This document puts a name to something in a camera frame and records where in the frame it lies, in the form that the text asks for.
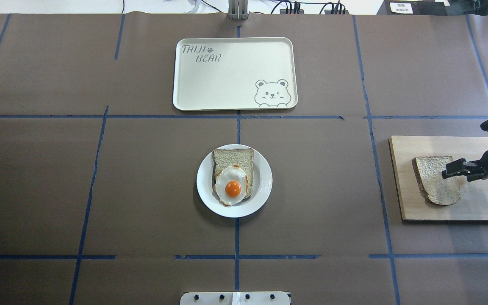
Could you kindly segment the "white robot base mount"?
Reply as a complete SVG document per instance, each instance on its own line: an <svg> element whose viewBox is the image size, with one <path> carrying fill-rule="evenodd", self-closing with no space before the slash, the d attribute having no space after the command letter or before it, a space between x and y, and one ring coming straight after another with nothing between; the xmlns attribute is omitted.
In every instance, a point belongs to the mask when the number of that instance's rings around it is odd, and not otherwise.
<svg viewBox="0 0 488 305"><path fill-rule="evenodd" d="M291 293L284 291L189 292L180 305L291 305Z"/></svg>

